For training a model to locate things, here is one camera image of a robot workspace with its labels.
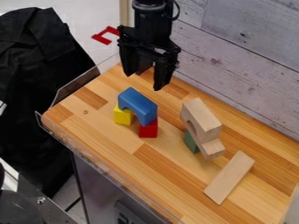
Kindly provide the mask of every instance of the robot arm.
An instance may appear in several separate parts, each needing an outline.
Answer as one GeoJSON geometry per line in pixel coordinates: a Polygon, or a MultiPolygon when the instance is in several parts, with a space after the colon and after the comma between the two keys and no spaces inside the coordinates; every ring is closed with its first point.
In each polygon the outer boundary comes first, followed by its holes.
{"type": "Polygon", "coordinates": [[[120,55],[124,73],[142,74],[155,66],[154,89],[170,83],[181,48],[170,40],[172,22],[179,17],[175,0],[134,0],[135,28],[119,26],[120,55]],[[178,13],[173,17],[174,4],[178,13]]]}

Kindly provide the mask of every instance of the white wood plank wall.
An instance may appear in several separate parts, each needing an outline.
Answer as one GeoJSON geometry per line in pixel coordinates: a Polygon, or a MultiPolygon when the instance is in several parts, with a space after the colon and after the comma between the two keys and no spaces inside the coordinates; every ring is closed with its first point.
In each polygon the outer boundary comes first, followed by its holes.
{"type": "Polygon", "coordinates": [[[177,1],[175,75],[299,140],[299,0],[177,1]]]}

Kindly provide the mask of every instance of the wooden tabletop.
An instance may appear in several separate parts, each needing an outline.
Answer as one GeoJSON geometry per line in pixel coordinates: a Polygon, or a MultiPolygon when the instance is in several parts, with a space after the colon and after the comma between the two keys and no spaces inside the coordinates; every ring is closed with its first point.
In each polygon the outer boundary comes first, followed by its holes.
{"type": "Polygon", "coordinates": [[[128,78],[115,66],[46,111],[42,122],[173,222],[278,223],[299,182],[299,143],[179,79],[154,92],[152,75],[128,78]],[[130,127],[114,123],[117,95],[129,87],[159,106],[158,138],[139,138],[136,119],[130,127]],[[205,161],[184,145],[179,113],[195,97],[224,124],[224,157],[205,161]],[[218,206],[203,191],[237,151],[253,158],[254,168],[218,206]]]}

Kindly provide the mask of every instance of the toy block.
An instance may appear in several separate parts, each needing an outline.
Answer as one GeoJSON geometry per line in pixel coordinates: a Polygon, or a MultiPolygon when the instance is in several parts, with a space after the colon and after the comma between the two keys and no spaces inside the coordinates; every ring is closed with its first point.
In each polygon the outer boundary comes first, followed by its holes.
{"type": "Polygon", "coordinates": [[[134,113],[129,108],[121,110],[118,105],[115,105],[115,123],[123,125],[131,125],[133,122],[134,113]]]}
{"type": "Polygon", "coordinates": [[[287,208],[284,211],[282,216],[281,224],[285,223],[298,223],[299,221],[299,184],[296,185],[295,190],[293,191],[290,202],[287,208]]]}
{"type": "Polygon", "coordinates": [[[198,147],[205,159],[211,160],[224,156],[226,148],[217,138],[208,143],[198,143],[198,147]]]}
{"type": "Polygon", "coordinates": [[[254,160],[242,151],[238,151],[217,177],[206,187],[204,194],[218,205],[244,178],[254,165],[254,160]]]}
{"type": "Polygon", "coordinates": [[[208,143],[201,143],[193,129],[188,129],[188,131],[205,159],[211,160],[224,155],[226,148],[218,138],[208,143]]]}
{"type": "Polygon", "coordinates": [[[147,126],[157,118],[157,105],[132,87],[118,95],[120,109],[131,109],[142,126],[147,126]]]}
{"type": "Polygon", "coordinates": [[[202,144],[219,138],[222,124],[199,98],[183,103],[181,117],[202,144]]]}
{"type": "Polygon", "coordinates": [[[193,154],[199,152],[199,148],[194,142],[193,137],[190,135],[188,130],[184,133],[184,143],[188,146],[189,150],[193,152],[193,154]]]}
{"type": "Polygon", "coordinates": [[[157,118],[147,126],[139,124],[139,137],[157,137],[158,121],[157,118]]]}

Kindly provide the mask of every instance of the blue arch block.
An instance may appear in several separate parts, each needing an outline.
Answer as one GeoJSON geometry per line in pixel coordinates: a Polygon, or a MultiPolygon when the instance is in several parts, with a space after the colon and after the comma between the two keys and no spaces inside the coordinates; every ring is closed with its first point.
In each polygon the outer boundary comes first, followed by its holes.
{"type": "Polygon", "coordinates": [[[147,126],[157,116],[157,105],[132,87],[118,95],[118,106],[131,109],[142,126],[147,126]]]}

